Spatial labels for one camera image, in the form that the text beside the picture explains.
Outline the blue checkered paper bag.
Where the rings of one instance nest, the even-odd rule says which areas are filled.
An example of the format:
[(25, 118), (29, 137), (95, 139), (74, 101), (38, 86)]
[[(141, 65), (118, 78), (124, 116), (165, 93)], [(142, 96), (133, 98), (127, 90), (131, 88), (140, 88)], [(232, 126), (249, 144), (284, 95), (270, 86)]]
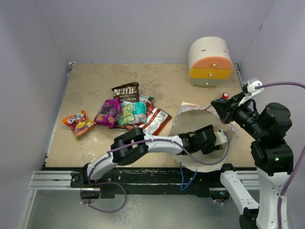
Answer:
[(221, 123), (215, 111), (207, 110), (197, 104), (182, 102), (170, 129), (169, 136), (174, 136), (195, 132), (209, 125), (213, 126), (213, 132), (216, 135), (225, 131), (230, 138), (230, 143), (221, 143), (219, 145), (220, 149), (208, 154), (204, 154), (202, 150), (197, 150), (192, 154), (195, 159), (188, 155), (174, 156), (177, 162), (193, 172), (208, 173), (220, 170), (229, 155), (226, 151), (227, 146), (232, 147), (239, 138), (238, 127), (235, 123), (228, 125)]

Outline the red doritos bag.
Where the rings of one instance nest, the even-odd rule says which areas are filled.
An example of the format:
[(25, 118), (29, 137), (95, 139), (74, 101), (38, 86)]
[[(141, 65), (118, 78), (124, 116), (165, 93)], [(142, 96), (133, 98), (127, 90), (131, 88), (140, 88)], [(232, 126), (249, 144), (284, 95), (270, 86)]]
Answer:
[(172, 116), (163, 109), (155, 107), (151, 99), (146, 102), (147, 124), (125, 125), (127, 130), (140, 127), (144, 133), (158, 135), (164, 126), (172, 119)]

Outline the teal snack packet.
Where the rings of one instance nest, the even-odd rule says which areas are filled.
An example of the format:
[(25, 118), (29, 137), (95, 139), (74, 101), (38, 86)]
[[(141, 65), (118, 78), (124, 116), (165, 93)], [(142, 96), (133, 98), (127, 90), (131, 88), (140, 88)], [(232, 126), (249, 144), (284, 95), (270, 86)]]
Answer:
[(146, 104), (144, 102), (127, 102), (122, 101), (122, 104), (131, 104), (132, 113), (134, 120), (127, 123), (126, 125), (135, 125), (135, 124), (146, 124), (147, 123), (147, 113), (146, 113)]

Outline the green chips bag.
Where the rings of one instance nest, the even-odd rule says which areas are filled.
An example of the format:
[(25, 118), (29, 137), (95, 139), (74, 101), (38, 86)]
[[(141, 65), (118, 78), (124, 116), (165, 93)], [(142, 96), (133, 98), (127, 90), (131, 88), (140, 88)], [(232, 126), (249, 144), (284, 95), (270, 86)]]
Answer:
[(143, 95), (143, 94), (140, 94), (139, 95), (139, 100), (140, 102), (144, 102), (146, 103), (148, 100), (152, 101), (154, 98), (151, 97), (151, 96), (147, 96), (147, 95)]

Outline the green candy packet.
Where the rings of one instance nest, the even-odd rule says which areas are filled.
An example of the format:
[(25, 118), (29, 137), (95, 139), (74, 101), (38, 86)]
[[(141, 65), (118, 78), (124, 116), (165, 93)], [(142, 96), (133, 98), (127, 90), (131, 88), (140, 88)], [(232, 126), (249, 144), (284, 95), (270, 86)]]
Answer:
[(120, 125), (127, 124), (127, 123), (134, 120), (131, 104), (122, 104), (121, 105), (121, 110), (122, 110), (122, 113), (121, 113), (121, 116), (118, 120), (118, 123)]

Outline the brown potato chips bag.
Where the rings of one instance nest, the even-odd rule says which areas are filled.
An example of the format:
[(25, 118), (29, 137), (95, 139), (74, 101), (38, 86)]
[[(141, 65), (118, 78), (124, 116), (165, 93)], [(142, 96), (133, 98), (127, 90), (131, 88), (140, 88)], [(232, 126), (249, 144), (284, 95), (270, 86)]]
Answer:
[[(139, 83), (138, 82), (132, 82), (123, 84), (120, 86), (116, 86), (112, 88), (114, 98), (119, 98), (122, 101), (127, 102), (139, 102)], [(114, 129), (122, 129), (127, 130), (125, 125), (117, 124), (113, 127)]]

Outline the purple snack packet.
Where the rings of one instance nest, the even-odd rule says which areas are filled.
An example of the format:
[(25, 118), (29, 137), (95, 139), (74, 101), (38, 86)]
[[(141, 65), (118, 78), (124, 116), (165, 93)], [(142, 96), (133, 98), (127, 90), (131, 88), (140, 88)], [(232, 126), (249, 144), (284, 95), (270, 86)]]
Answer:
[(100, 111), (94, 118), (96, 125), (114, 127), (122, 114), (119, 98), (105, 100)]

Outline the orange snack packet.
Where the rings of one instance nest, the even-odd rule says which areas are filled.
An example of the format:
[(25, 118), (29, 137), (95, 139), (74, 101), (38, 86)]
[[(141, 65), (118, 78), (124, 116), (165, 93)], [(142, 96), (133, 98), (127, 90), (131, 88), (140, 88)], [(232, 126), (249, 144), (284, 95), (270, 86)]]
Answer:
[(84, 110), (79, 114), (62, 119), (62, 122), (72, 130), (77, 140), (96, 126), (96, 123), (86, 115)]

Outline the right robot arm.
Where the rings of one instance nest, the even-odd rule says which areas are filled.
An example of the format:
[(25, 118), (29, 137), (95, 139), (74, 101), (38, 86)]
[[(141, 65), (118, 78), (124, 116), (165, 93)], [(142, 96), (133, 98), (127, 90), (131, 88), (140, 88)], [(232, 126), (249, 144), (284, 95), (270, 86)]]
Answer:
[(254, 141), (251, 154), (259, 178), (259, 202), (251, 195), (238, 178), (233, 167), (225, 166), (212, 174), (212, 182), (224, 186), (236, 204), (242, 229), (286, 229), (287, 202), (284, 186), (292, 177), (294, 154), (284, 137), (292, 126), (291, 113), (284, 105), (269, 103), (259, 114), (255, 100), (242, 102), (240, 93), (224, 101), (214, 100), (212, 107), (223, 124), (236, 122)]

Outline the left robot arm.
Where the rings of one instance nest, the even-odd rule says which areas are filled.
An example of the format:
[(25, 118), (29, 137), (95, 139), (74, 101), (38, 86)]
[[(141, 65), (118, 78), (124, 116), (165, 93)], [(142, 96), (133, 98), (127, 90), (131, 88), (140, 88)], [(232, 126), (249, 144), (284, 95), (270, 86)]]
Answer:
[(188, 155), (194, 159), (194, 153), (209, 154), (221, 150), (224, 143), (230, 143), (226, 132), (216, 132), (212, 125), (167, 137), (146, 134), (138, 127), (115, 138), (111, 148), (100, 159), (87, 163), (80, 171), (71, 172), (71, 184), (93, 187), (110, 170), (130, 165), (148, 153)]

